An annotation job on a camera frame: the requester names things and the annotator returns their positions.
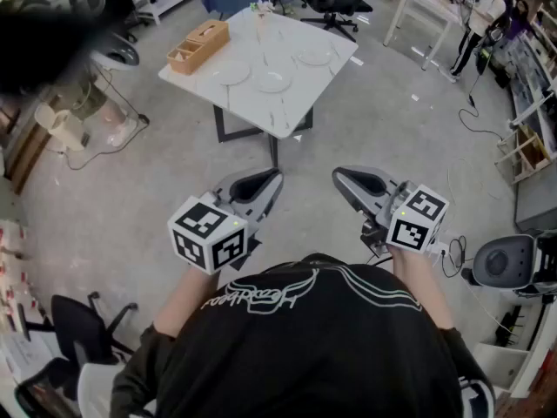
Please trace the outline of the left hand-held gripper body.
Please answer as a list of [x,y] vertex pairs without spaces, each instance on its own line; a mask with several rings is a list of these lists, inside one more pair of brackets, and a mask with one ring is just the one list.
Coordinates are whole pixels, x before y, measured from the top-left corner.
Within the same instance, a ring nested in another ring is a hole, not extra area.
[[191,196],[167,223],[174,253],[208,275],[238,270],[259,245],[255,234],[267,208],[263,193],[250,202],[227,201],[215,191]]

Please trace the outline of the white round plate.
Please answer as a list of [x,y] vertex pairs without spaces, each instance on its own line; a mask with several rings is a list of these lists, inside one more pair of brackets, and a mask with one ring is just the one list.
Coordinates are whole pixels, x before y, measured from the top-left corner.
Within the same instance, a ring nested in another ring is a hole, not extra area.
[[333,59],[333,53],[330,48],[313,46],[301,49],[296,58],[305,65],[327,66]]
[[254,71],[253,83],[263,93],[280,93],[287,90],[292,83],[292,74],[264,67]]
[[251,73],[251,66],[240,60],[222,62],[213,73],[216,81],[223,86],[233,86],[244,82]]

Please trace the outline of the person's right forearm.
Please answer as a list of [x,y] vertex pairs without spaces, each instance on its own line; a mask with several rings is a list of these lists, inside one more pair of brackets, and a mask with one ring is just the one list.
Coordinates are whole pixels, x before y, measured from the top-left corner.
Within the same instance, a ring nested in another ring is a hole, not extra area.
[[393,257],[393,273],[425,308],[436,326],[441,329],[454,328],[446,297],[434,277],[429,258],[392,245],[388,245],[387,249]]

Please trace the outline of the person's left forearm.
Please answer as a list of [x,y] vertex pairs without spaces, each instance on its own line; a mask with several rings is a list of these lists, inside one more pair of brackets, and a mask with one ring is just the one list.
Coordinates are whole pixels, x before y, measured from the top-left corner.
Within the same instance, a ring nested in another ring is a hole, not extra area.
[[176,338],[192,314],[217,291],[219,276],[195,267],[188,269],[153,321],[155,330]]

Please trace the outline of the white power strip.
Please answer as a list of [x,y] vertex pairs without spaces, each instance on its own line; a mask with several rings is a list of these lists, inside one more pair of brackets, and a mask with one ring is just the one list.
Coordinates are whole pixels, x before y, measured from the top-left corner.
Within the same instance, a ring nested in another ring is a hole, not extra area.
[[458,257],[466,249],[466,238],[462,235],[454,235],[452,231],[439,233],[429,243],[426,254],[428,256],[439,256],[442,253]]

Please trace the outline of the grey white round device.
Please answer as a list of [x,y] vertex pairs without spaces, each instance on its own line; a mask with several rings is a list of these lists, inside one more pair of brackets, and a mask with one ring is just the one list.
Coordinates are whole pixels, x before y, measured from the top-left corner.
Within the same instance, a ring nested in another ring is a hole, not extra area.
[[471,286],[514,292],[519,297],[557,296],[557,233],[492,240],[460,275]]

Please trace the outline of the wicker tissue box organizer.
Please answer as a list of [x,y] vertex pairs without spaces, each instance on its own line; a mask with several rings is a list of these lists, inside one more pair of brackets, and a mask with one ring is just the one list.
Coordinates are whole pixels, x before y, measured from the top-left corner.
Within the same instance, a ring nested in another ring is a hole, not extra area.
[[[204,36],[203,31],[211,24],[216,24],[218,28]],[[189,76],[227,45],[230,39],[229,24],[227,22],[207,20],[191,31],[180,44],[167,54],[167,63],[173,71]],[[187,52],[188,58],[186,61],[179,62],[173,58],[176,49]]]

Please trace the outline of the person's black printed t-shirt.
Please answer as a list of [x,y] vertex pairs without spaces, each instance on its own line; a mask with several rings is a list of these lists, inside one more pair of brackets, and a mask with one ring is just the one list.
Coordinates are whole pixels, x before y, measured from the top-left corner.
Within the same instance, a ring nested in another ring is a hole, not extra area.
[[323,253],[220,287],[176,338],[153,323],[110,418],[494,418],[460,332],[393,273]]

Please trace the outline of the group of small red items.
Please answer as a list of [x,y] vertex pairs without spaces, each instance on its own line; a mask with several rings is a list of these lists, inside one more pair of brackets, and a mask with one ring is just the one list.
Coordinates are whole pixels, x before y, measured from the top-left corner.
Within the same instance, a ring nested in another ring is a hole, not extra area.
[[18,223],[0,220],[0,333],[22,330],[18,309],[25,319],[43,323],[44,314],[31,280],[27,230]]

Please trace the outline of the vase with pink flowers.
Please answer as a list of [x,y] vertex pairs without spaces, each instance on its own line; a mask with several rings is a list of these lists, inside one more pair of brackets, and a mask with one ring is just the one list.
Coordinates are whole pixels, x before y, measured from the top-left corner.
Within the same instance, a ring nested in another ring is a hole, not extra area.
[[255,18],[255,32],[257,41],[261,41],[261,31],[265,24],[265,20],[274,12],[274,4],[270,0],[250,3],[250,10],[252,11]]

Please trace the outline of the cream stool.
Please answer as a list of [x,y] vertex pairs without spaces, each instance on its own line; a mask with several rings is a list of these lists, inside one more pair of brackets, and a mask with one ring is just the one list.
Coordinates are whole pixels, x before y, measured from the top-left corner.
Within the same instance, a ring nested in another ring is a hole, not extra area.
[[34,117],[51,136],[71,151],[81,152],[85,149],[89,134],[80,119],[71,111],[54,111],[48,104],[40,103],[35,109]]

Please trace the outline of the white shelving unit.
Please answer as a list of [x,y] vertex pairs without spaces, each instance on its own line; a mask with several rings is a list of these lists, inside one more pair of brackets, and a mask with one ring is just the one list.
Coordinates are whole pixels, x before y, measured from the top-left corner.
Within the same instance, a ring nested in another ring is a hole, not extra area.
[[557,159],[557,13],[543,4],[506,47],[506,70],[514,118],[507,127],[529,125],[540,136],[551,160]]

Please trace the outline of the brown wooden cabinet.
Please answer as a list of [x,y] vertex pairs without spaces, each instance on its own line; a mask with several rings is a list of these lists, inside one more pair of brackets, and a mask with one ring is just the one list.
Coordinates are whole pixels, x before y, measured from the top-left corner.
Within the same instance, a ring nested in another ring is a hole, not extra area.
[[11,182],[17,195],[23,191],[31,172],[51,135],[35,119],[38,101],[28,104],[22,111],[10,135],[8,150],[5,154],[5,177]]

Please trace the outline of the black metal table frame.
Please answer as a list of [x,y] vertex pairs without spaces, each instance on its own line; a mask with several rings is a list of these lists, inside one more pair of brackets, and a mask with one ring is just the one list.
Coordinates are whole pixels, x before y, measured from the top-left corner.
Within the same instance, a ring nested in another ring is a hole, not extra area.
[[[220,144],[233,141],[236,139],[248,138],[251,136],[256,136],[265,133],[265,131],[261,130],[258,127],[250,127],[244,130],[238,130],[238,131],[226,133],[223,109],[221,107],[214,105],[213,111],[214,111],[218,142]],[[304,121],[300,122],[293,131],[299,132],[304,130],[311,130],[312,128],[313,128],[313,107],[306,113],[304,117]],[[274,136],[272,136],[270,133],[267,133],[267,137],[269,141],[269,150],[272,158],[272,166],[278,167],[279,166],[279,140]]]

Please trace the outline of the wooden rack frame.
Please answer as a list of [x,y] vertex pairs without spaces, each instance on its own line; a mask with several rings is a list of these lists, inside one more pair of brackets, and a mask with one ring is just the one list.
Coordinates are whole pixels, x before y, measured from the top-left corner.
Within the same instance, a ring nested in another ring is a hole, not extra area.
[[509,186],[517,185],[557,159],[557,127],[551,121],[510,122],[497,148],[496,169]]

